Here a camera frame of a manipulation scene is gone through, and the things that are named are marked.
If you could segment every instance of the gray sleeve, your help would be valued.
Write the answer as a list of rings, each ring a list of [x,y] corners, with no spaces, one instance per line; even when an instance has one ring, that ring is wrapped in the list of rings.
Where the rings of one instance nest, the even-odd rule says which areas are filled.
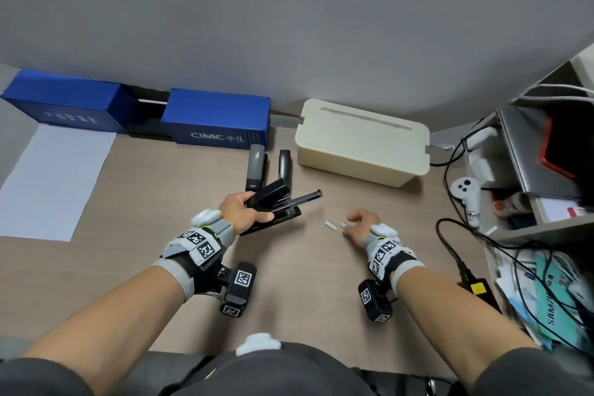
[[[82,378],[65,366],[43,359],[14,359],[0,364],[2,396],[93,396]]]
[[[582,396],[594,386],[569,374],[549,354],[521,348],[499,357],[475,383],[476,396]]]

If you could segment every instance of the box lid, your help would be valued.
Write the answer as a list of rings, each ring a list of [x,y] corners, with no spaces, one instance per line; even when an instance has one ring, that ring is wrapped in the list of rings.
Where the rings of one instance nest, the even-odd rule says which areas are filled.
[[[429,171],[429,129],[418,122],[309,99],[295,141],[332,153],[415,175]]]
[[[268,97],[174,88],[161,121],[267,130],[269,111]]]
[[[110,82],[22,69],[6,88],[2,97],[90,110],[106,110],[119,86]]]

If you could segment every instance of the beige storage box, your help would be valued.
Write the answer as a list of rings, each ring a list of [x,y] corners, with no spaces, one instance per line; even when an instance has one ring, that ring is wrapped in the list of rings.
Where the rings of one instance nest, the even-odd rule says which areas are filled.
[[[297,127],[303,166],[399,187],[429,171],[429,129],[370,111],[309,99]]]

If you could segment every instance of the blue shipping container model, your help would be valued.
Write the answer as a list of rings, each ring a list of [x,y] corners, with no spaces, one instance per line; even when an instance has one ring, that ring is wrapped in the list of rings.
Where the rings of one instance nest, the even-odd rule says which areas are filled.
[[[119,133],[138,104],[122,84],[29,69],[19,71],[2,98],[44,124]]]
[[[268,97],[174,88],[161,121],[179,144],[249,149],[266,145],[269,111]]]

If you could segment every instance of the wooden desk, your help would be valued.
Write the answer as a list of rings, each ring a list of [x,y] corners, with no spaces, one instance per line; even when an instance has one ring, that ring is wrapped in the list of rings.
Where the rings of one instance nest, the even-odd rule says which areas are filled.
[[[294,130],[277,129],[288,148]],[[398,230],[427,266],[458,280],[454,260],[435,235],[435,221],[454,217],[432,169],[400,189],[296,164],[293,194],[318,188],[324,197],[286,224],[240,238],[225,264],[258,267],[249,307],[240,319],[218,313],[219,302],[195,296],[153,345],[155,350],[215,354],[255,332],[316,346],[348,366],[451,376],[401,304],[386,324],[367,320],[357,285],[369,277],[364,258],[325,220],[340,224],[364,207]],[[164,245],[204,208],[245,185],[247,151],[183,146],[118,135],[72,241],[0,238],[0,333],[40,336],[73,311],[150,266]],[[278,148],[269,152],[274,180]],[[462,170],[452,170],[451,177]],[[444,235],[473,272],[488,275],[482,246],[460,228]]]

